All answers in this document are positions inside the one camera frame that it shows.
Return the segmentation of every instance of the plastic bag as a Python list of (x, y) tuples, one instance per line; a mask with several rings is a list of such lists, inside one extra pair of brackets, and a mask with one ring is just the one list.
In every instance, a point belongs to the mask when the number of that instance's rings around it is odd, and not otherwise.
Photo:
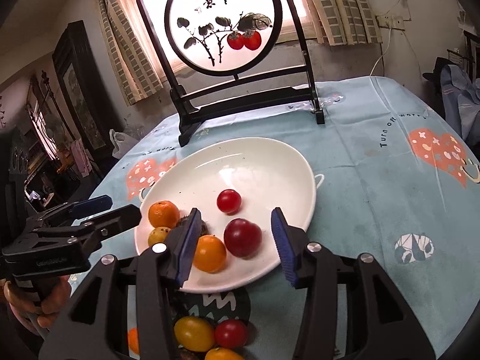
[(130, 135), (124, 134), (123, 132), (115, 132), (114, 130), (110, 130), (110, 140), (114, 146), (112, 156), (118, 159), (123, 157), (138, 143), (138, 141)]

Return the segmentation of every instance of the round frame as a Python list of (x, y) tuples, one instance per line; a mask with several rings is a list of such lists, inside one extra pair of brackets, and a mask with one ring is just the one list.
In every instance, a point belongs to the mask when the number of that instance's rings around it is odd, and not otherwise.
[(198, 71), (202, 74), (207, 76), (215, 76), (215, 77), (226, 77), (226, 76), (237, 76), (239, 73), (243, 73), (260, 63), (273, 49), (277, 39), (280, 35), (280, 31), (282, 29), (282, 22), (283, 22), (283, 9), (282, 9), (282, 2), (280, 0), (272, 0), (273, 2), (273, 9), (274, 9), (274, 20), (273, 20), (273, 27), (272, 33), (270, 34), (270, 38), (268, 39), (265, 47), (261, 50), (261, 52), (250, 62), (246, 64), (236, 67), (235, 69), (231, 70), (223, 70), (223, 71), (216, 71), (216, 70), (209, 70), (203, 67), (198, 66), (194, 62), (190, 61), (181, 50), (178, 48), (175, 40), (173, 39), (171, 27), (170, 27), (170, 11), (172, 8), (173, 0), (167, 0), (165, 6), (165, 16), (164, 16), (164, 25), (165, 25), (165, 33), (166, 37), (169, 40), (170, 46), (172, 47), (175, 54), (178, 58), (186, 64), (189, 68), (192, 68), (194, 71)]

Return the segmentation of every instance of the tablecloth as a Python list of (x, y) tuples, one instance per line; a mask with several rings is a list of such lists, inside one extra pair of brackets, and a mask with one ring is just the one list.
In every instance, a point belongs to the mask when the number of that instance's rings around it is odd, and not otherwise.
[[(183, 148), (178, 115), (168, 117), (119, 161), (93, 193), (113, 208), (133, 203), (174, 164), (213, 143), (239, 137), (273, 138), (299, 150), (314, 174), (325, 174), (308, 229), (332, 252), (370, 252), (385, 268), (440, 356), (480, 298), (480, 170), (460, 137), (419, 98), (387, 78), (319, 82), (325, 125), (308, 103), (243, 112), (204, 123)], [(133, 230), (92, 254), (135, 255)], [(84, 274), (72, 276), (75, 288)], [(255, 327), (248, 359), (291, 359), (304, 290), (294, 290), (278, 267), (244, 288), (185, 295), (192, 315), (239, 317)], [(345, 349), (345, 293), (339, 290), (337, 347)], [(134, 325), (129, 307), (129, 324)]]

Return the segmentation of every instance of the table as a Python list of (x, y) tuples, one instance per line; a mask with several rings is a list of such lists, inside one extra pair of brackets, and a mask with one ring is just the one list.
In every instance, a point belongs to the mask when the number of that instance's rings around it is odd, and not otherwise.
[[(316, 125), (308, 103), (293, 103), (210, 120), (183, 148), (178, 115), (161, 122), (110, 171), (92, 197), (113, 208), (140, 204), (139, 193), (176, 161), (222, 140), (261, 136), (299, 150), (314, 174), (325, 174), (308, 230), (332, 252), (370, 252), (397, 284), (440, 356), (480, 298), (480, 168), (455, 132), (425, 103), (387, 78), (317, 83), (320, 97), (337, 93)], [(92, 254), (135, 255), (133, 230)], [(72, 276), (75, 288), (85, 274)], [(280, 268), (227, 294), (186, 295), (193, 315), (249, 319), (257, 331), (247, 358), (291, 359), (305, 291), (293, 290)], [(345, 348), (346, 299), (339, 290), (337, 347)], [(134, 309), (129, 307), (129, 324)]]

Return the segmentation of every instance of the curtain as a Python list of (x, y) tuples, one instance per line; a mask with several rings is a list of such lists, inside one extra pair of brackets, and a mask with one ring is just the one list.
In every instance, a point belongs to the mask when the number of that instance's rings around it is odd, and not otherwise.
[(381, 43), (375, 15), (367, 0), (306, 0), (319, 43)]
[(93, 0), (97, 8), (110, 62), (127, 105), (153, 95), (162, 88), (160, 63), (144, 49), (150, 42), (138, 37), (119, 0)]

